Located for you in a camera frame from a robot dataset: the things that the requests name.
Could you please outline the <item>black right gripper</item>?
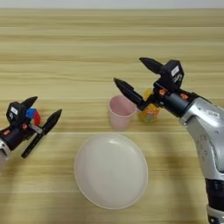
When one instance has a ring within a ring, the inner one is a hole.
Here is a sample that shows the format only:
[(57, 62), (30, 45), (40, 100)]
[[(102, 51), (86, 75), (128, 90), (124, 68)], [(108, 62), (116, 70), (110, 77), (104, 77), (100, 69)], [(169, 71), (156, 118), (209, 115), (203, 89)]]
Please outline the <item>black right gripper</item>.
[[(160, 72), (162, 64), (154, 59), (141, 57), (140, 61), (154, 74)], [(124, 80), (114, 78), (114, 83), (120, 92), (137, 107), (144, 111), (149, 105), (164, 108), (176, 117), (181, 117), (189, 105), (199, 96), (193, 92), (187, 92), (179, 83), (155, 82), (150, 95), (144, 99), (135, 89)]]

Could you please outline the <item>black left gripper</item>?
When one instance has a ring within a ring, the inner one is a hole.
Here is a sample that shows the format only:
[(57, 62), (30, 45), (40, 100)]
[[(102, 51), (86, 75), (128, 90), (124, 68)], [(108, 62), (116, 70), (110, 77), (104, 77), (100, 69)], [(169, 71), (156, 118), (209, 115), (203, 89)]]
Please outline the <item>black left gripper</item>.
[[(22, 102), (28, 109), (38, 99), (37, 96), (30, 97)], [(23, 141), (29, 140), (34, 134), (37, 134), (32, 142), (27, 146), (27, 150), (31, 151), (43, 134), (47, 134), (60, 119), (62, 110), (59, 109), (54, 112), (41, 128), (34, 124), (23, 123), (18, 127), (9, 126), (6, 129), (0, 131), (0, 150), (2, 151), (14, 151)]]

